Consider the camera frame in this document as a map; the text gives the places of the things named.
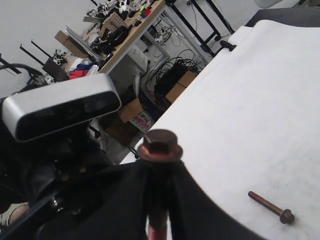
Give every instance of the red cloth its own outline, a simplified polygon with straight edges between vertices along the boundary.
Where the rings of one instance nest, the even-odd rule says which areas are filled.
[[[88,72],[89,72],[89,70],[76,69],[69,74],[69,79],[72,80],[72,79],[84,77],[85,75],[87,75]]]

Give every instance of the blue object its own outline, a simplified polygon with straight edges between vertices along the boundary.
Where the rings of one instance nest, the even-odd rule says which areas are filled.
[[[92,68],[92,66],[94,65],[94,63],[90,63],[90,64],[82,64],[82,63],[79,63],[77,66],[76,66],[76,70],[90,70]]]

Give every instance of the label on box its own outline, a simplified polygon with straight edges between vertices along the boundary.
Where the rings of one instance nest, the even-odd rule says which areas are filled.
[[[129,122],[143,133],[148,132],[152,126],[151,117],[145,111],[142,111],[134,116]]]

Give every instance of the copper bolt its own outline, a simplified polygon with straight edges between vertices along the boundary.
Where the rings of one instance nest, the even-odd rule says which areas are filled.
[[[169,130],[155,129],[147,132],[143,138],[143,144],[137,150],[142,160],[153,163],[173,163],[180,161],[183,154],[181,146],[178,145],[177,136]],[[155,174],[153,177],[158,183],[154,189],[155,198],[153,206],[148,213],[149,216],[149,235],[148,240],[166,240],[167,239],[167,219],[168,213],[166,204],[162,205],[162,194],[166,194],[164,185],[166,179]]]
[[[147,132],[137,152],[141,159],[155,163],[179,161],[183,154],[177,136],[172,131],[164,129]]]
[[[249,191],[248,196],[265,208],[269,209],[271,212],[277,214],[280,217],[280,222],[282,224],[292,224],[295,220],[295,216],[292,214],[290,209],[282,210],[253,191]]]
[[[69,175],[68,174],[63,175],[61,177],[61,180],[64,181],[64,182],[68,181],[69,180]]]

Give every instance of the white paper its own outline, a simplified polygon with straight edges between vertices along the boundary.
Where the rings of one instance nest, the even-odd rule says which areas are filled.
[[[320,236],[319,39],[320,28],[260,21],[153,126],[175,132],[201,188],[266,239]],[[248,191],[291,209],[294,224]]]

